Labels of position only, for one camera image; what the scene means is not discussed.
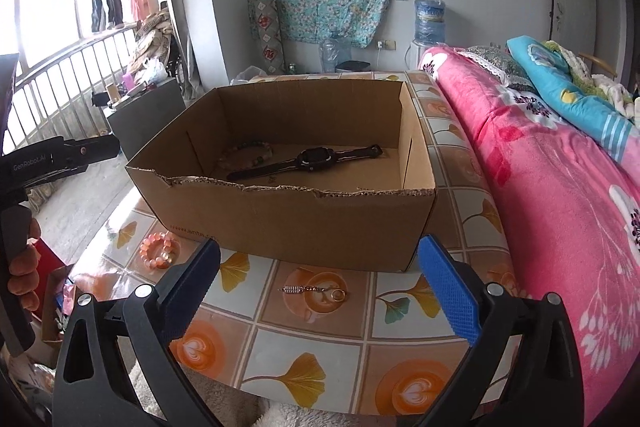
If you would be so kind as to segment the left hand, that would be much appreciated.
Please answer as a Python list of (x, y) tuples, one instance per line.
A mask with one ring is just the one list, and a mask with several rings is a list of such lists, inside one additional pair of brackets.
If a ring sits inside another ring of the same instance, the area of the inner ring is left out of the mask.
[(9, 292), (20, 299), (23, 308), (34, 312), (39, 307), (36, 289), (39, 285), (38, 263), (40, 254), (35, 243), (40, 239), (38, 221), (32, 218), (29, 225), (26, 247), (9, 264)]

